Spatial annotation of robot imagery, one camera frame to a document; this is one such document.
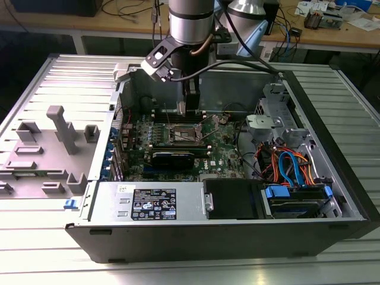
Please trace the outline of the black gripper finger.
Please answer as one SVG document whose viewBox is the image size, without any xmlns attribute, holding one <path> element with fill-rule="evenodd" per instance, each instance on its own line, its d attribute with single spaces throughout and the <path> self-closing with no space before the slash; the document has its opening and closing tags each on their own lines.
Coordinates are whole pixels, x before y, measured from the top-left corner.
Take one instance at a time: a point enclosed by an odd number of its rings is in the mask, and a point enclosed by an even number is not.
<svg viewBox="0 0 380 285">
<path fill-rule="evenodd" d="M 199 110 L 200 104 L 200 90 L 185 90 L 184 92 L 185 99 L 185 115 L 196 114 Z"/>
</svg>

